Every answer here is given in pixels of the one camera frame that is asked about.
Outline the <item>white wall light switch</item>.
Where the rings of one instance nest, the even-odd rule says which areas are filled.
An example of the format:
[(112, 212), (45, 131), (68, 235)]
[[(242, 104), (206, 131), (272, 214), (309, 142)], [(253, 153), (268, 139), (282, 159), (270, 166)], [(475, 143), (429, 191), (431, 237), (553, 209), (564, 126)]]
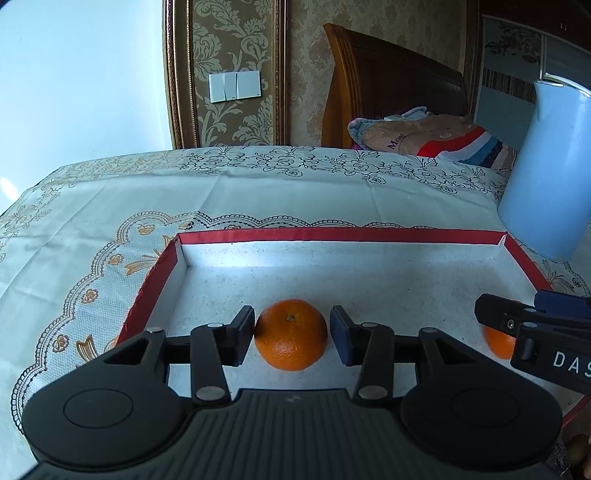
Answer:
[(209, 101), (221, 103), (262, 96), (259, 71), (232, 71), (209, 75)]

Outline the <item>wardrobe with glass doors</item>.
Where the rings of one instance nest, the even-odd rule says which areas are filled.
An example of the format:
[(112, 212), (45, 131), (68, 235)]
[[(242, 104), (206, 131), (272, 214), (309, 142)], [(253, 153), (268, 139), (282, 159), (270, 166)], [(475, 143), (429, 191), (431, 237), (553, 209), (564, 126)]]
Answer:
[(545, 74), (590, 86), (590, 54), (518, 23), (486, 16), (476, 123), (518, 150), (536, 103), (534, 83)]

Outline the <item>beige printed pillow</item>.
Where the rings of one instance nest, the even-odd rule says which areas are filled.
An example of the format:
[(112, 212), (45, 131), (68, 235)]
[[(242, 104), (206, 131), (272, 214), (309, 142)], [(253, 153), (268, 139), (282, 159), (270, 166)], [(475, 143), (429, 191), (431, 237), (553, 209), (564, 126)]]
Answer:
[(426, 107), (378, 120), (356, 118), (348, 125), (349, 136), (362, 149), (410, 155), (429, 142), (456, 140), (476, 129), (467, 116), (434, 114)]

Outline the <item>brown wooden headboard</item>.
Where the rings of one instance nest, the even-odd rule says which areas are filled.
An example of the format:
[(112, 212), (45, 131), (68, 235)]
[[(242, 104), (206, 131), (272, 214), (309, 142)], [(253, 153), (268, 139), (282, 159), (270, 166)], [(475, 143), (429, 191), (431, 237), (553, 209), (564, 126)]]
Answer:
[(327, 23), (335, 61), (322, 117), (322, 146), (351, 149), (348, 125), (425, 106), (435, 114), (469, 113), (463, 75), (427, 56), (370, 35)]

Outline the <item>orange mandarin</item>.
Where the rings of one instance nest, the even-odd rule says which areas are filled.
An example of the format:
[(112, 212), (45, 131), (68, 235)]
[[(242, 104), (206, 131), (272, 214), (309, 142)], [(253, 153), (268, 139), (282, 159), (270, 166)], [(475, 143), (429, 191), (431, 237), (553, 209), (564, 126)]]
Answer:
[(256, 349), (271, 367), (307, 369), (322, 358), (328, 327), (317, 308), (301, 299), (276, 302), (260, 313), (254, 328)]
[(488, 326), (483, 327), (489, 349), (502, 360), (510, 360), (514, 353), (516, 339)]

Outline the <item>white floral tablecloth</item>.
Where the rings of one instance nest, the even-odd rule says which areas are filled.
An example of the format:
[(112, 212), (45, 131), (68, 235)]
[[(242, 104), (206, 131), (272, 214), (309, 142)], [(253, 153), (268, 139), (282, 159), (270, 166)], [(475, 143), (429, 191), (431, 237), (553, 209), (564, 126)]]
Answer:
[(59, 168), (1, 217), (1, 475), (34, 457), (29, 397), (108, 351), (178, 234), (224, 229), (502, 229), (508, 175), (399, 154), (209, 147)]

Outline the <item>light blue electric kettle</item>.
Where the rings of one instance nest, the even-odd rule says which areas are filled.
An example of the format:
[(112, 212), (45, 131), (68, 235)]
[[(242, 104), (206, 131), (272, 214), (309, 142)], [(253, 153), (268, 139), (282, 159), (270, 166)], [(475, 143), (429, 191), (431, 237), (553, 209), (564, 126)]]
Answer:
[(537, 254), (568, 261), (590, 221), (590, 90), (546, 74), (498, 214)]

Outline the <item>striped blanket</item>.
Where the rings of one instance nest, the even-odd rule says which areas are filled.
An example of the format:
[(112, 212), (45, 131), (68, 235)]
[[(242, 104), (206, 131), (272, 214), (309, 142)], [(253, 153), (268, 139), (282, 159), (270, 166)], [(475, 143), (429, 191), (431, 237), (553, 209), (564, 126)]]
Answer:
[(511, 170), (517, 159), (517, 151), (484, 128), (476, 126), (456, 138), (431, 140), (419, 149), (416, 156), (493, 170)]

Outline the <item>red cardboard tray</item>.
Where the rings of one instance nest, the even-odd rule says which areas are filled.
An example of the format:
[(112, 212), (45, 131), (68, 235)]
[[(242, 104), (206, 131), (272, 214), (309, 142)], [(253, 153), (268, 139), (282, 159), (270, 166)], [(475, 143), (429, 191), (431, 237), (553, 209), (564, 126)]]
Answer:
[(474, 304), (484, 293), (523, 303), (549, 288), (540, 262), (500, 231), (409, 228), (277, 228), (177, 235), (140, 287), (120, 332), (147, 327), (185, 335), (301, 299), (328, 314), (400, 335), (438, 328), (487, 351)]

